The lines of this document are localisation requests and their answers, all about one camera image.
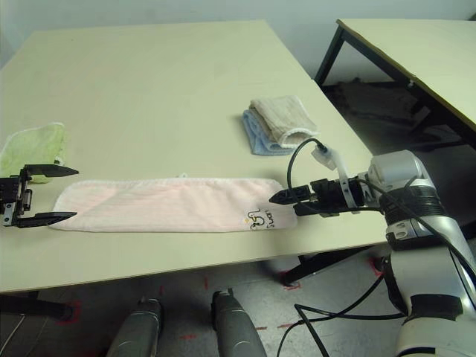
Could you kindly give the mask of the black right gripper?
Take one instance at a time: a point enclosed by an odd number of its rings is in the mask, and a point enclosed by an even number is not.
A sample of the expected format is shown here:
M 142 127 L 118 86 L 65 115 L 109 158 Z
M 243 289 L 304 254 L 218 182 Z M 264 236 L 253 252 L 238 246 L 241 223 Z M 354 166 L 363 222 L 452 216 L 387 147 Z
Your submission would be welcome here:
M 307 185 L 280 190 L 268 201 L 278 205 L 291 205 L 297 216 L 320 215 L 322 217 L 339 216 L 341 213 L 358 214 L 362 212 L 382 213 L 371 189 L 355 176 L 344 182 L 339 179 L 321 179 Z

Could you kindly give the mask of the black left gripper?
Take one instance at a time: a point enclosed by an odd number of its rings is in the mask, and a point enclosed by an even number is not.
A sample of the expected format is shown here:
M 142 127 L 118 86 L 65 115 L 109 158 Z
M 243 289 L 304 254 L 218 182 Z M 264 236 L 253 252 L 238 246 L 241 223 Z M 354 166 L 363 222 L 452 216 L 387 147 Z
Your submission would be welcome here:
M 25 165 L 18 175 L 1 178 L 1 224 L 5 227 L 35 228 L 52 225 L 77 215 L 77 212 L 37 213 L 22 218 L 30 210 L 32 190 L 27 189 L 31 176 L 66 177 L 79 172 L 56 164 Z

